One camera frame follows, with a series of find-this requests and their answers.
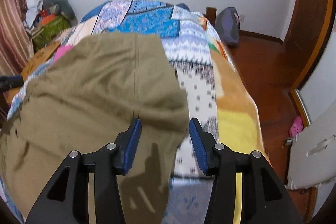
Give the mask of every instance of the wooden floor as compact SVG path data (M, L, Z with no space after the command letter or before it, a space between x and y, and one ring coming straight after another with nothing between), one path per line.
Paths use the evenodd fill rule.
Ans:
M261 131L266 152L272 166L285 183L289 148L283 147L289 137L289 128L297 116L288 96L290 80L298 73L281 57L283 47L277 42L259 38L241 37L239 47L231 53L247 91L259 112ZM307 217L311 191L289 191L303 219Z

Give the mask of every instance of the pink curtain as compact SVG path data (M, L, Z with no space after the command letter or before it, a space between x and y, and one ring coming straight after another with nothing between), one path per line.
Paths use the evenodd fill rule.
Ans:
M26 0L0 0L0 75L17 75L33 56L23 21Z

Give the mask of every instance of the silver bolt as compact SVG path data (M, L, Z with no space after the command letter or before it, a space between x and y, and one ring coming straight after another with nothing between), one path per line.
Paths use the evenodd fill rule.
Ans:
M71 151L69 154L70 158L76 158L78 156L78 151Z
M215 148L216 148L217 150L223 150L223 149L225 148L225 145L222 144L222 143L216 143L216 144L215 144Z
M115 143L109 143L107 146L106 146L106 148L108 149L108 150L113 150L113 149L115 149L117 147L117 145L115 144Z
M261 157L261 153L257 150L253 151L252 152L252 155L255 157L255 158L260 158Z

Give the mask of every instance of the olive fabric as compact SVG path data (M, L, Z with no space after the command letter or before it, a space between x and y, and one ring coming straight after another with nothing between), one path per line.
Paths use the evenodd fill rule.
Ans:
M0 141L1 176L21 213L28 215L69 152L100 149L134 117L142 120L140 142L132 169L118 176L125 219L161 223L176 148L188 133L188 104L159 36L135 33L86 37L28 83ZM90 223L93 205L91 176Z

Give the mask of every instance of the bed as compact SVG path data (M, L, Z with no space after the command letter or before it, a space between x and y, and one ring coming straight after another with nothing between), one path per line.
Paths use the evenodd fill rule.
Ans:
M197 117L204 131L232 150L249 154L261 151L263 139L258 111L247 93L230 52L210 21L199 12L157 0L109 1L89 12L60 38L61 46L75 46L82 38L102 32L158 34L181 89L188 96L189 117ZM54 56L40 65L12 100L7 119L20 108L27 83L47 72ZM203 223L212 179L199 169L190 137L178 146L171 187L162 223ZM17 218L24 219L4 190L2 196ZM240 222L241 176L237 174L234 223Z

